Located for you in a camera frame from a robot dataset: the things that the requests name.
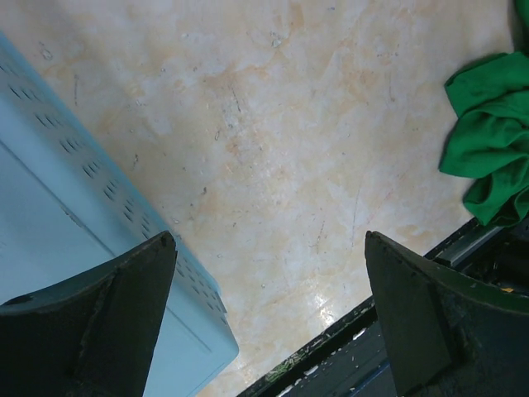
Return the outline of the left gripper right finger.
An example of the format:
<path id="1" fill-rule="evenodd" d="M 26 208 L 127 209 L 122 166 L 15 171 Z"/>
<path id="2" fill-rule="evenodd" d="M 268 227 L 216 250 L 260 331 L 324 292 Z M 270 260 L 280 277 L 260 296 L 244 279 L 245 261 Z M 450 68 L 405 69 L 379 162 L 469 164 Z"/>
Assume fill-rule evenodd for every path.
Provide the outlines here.
<path id="1" fill-rule="evenodd" d="M 379 232 L 365 259 L 400 396 L 526 396 L 528 298 L 430 261 Z"/>

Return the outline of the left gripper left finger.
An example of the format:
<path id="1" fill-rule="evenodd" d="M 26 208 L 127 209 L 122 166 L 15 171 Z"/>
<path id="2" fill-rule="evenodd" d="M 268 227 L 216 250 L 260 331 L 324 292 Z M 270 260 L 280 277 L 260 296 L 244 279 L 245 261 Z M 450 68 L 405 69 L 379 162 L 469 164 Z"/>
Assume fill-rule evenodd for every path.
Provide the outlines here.
<path id="1" fill-rule="evenodd" d="M 177 259 L 161 232 L 1 306 L 3 396 L 141 396 Z"/>

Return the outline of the light blue perforated basket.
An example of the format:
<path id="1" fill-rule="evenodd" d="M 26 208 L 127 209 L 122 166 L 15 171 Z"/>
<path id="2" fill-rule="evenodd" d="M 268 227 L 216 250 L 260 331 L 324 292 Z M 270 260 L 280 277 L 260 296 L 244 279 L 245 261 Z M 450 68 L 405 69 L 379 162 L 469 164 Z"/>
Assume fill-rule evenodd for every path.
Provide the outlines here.
<path id="1" fill-rule="evenodd" d="M 1 40 L 1 298 L 42 289 L 167 223 L 7 39 Z M 176 239 L 148 396 L 194 396 L 238 355 L 218 283 Z"/>

